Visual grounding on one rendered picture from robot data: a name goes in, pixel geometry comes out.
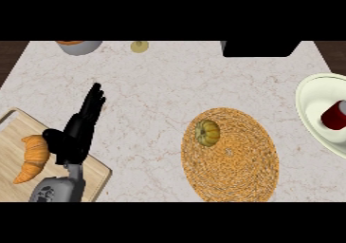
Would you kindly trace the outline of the black appliance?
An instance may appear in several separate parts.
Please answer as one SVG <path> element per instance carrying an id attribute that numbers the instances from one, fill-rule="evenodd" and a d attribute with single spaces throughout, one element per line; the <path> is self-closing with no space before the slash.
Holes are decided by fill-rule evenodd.
<path id="1" fill-rule="evenodd" d="M 287 57 L 299 41 L 222 41 L 222 52 L 228 58 Z"/>

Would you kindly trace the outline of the small yellow-green squash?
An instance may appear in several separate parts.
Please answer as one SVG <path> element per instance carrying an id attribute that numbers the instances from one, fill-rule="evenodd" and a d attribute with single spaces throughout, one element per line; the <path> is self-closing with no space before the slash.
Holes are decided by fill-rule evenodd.
<path id="1" fill-rule="evenodd" d="M 203 146 L 213 146 L 221 139 L 221 128 L 212 120 L 201 120 L 196 126 L 196 139 Z"/>

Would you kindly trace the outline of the red can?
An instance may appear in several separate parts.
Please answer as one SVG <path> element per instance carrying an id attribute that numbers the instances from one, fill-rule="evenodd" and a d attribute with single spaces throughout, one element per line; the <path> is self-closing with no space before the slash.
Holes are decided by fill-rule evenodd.
<path id="1" fill-rule="evenodd" d="M 346 127 L 346 101 L 337 101 L 321 115 L 321 122 L 331 130 Z"/>

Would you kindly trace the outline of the small olive-yellow round object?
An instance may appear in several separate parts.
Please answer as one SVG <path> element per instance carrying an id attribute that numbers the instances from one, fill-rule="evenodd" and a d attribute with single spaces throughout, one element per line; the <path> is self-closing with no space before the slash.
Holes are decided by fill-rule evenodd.
<path id="1" fill-rule="evenodd" d="M 135 53 L 144 53 L 148 49 L 148 41 L 135 41 L 132 44 L 131 44 L 131 50 L 135 52 Z"/>

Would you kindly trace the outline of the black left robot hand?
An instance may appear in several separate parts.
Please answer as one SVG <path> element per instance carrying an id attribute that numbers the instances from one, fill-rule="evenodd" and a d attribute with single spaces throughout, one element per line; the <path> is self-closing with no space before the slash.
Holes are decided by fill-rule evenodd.
<path id="1" fill-rule="evenodd" d="M 49 128 L 42 132 L 48 150 L 57 155 L 57 164 L 82 164 L 92 146 L 94 127 L 105 103 L 101 84 L 95 83 L 80 111 L 71 116 L 63 131 Z"/>

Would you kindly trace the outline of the round woven orange placemat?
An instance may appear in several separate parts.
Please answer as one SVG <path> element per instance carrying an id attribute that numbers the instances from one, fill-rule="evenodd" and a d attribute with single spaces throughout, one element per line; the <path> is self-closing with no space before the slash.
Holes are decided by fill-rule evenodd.
<path id="1" fill-rule="evenodd" d="M 199 123 L 213 121 L 219 141 L 204 146 Z M 264 126 L 237 109 L 206 110 L 193 119 L 182 137 L 181 163 L 190 185 L 204 201 L 268 201 L 280 179 L 277 147 Z"/>

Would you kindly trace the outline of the grey pot with orange contents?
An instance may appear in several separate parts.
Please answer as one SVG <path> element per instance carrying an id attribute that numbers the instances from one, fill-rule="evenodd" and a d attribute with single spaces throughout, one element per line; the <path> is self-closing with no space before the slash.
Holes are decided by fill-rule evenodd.
<path id="1" fill-rule="evenodd" d="M 68 55 L 80 56 L 92 53 L 101 46 L 101 41 L 58 41 L 60 48 Z"/>

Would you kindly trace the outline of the pale wooden cutting board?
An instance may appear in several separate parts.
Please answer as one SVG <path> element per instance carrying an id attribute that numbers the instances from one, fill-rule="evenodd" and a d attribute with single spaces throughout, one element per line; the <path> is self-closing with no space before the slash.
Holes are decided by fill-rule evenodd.
<path id="1" fill-rule="evenodd" d="M 21 139 L 37 135 L 46 126 L 18 108 L 12 107 L 0 117 L 0 202 L 29 201 L 33 190 L 45 178 L 67 177 L 64 166 L 55 164 L 52 154 L 39 175 L 29 181 L 14 184 L 24 162 L 24 142 Z M 104 189 L 111 169 L 95 157 L 88 156 L 83 162 L 83 179 L 86 188 L 82 201 L 95 201 Z"/>

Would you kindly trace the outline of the golden brown croissant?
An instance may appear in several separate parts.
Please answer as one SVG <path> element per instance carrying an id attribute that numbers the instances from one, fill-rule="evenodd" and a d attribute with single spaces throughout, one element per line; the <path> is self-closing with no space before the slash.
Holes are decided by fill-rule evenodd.
<path id="1" fill-rule="evenodd" d="M 24 162 L 14 184 L 30 181 L 42 172 L 51 157 L 48 143 L 42 135 L 32 135 L 21 139 L 24 142 Z"/>

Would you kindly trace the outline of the pale cream bowl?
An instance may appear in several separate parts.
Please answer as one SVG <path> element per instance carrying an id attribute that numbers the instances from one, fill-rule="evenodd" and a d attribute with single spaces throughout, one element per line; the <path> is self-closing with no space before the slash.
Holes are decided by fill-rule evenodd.
<path id="1" fill-rule="evenodd" d="M 296 89 L 296 109 L 302 123 L 320 143 L 346 159 L 346 127 L 331 130 L 323 123 L 323 113 L 346 100 L 346 76 L 320 73 L 308 76 Z"/>

